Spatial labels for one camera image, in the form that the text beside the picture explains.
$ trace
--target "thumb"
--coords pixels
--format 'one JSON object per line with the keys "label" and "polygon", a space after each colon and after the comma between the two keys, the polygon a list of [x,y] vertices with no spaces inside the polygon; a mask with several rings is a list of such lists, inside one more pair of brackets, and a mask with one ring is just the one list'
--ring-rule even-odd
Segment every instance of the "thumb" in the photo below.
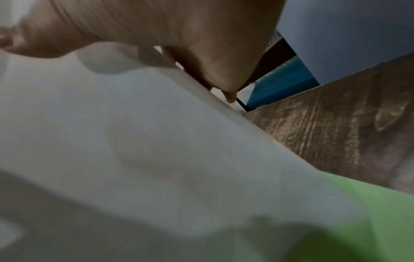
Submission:
{"label": "thumb", "polygon": [[[153,10],[148,10],[144,3],[142,0],[38,0],[17,25],[0,28],[0,48],[29,57],[53,58],[98,41],[161,44],[151,35],[154,32],[151,25],[157,23]],[[147,19],[140,17],[140,13],[146,13]]]}

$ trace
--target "hand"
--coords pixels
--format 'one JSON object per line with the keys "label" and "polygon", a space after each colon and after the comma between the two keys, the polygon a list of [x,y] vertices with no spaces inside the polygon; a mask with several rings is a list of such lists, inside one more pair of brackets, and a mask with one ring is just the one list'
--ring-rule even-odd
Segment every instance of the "hand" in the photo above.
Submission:
{"label": "hand", "polygon": [[229,102],[273,34],[285,0],[39,0],[0,28],[0,48],[53,58],[99,41],[162,46],[167,56]]}

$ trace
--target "sheet of paper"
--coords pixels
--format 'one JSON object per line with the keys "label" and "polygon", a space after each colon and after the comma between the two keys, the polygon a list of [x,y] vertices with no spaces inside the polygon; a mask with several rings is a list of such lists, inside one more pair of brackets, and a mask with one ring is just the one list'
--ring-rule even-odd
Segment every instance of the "sheet of paper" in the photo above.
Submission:
{"label": "sheet of paper", "polygon": [[154,49],[0,65],[1,261],[283,261],[369,219]]}

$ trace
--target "fingernail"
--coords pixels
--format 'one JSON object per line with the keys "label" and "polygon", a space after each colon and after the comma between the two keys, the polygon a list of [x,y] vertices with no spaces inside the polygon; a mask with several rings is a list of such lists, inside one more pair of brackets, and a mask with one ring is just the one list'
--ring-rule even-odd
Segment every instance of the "fingernail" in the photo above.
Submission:
{"label": "fingernail", "polygon": [[7,28],[0,28],[0,48],[6,48],[13,44],[13,38],[10,35],[10,30]]}

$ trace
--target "green object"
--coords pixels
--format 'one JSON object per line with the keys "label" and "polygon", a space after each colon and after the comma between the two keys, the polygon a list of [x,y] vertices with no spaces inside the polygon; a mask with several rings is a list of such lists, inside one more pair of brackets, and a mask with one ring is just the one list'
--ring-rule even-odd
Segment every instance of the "green object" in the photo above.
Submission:
{"label": "green object", "polygon": [[414,196],[332,174],[324,175],[362,203],[369,221],[306,237],[288,262],[414,261]]}

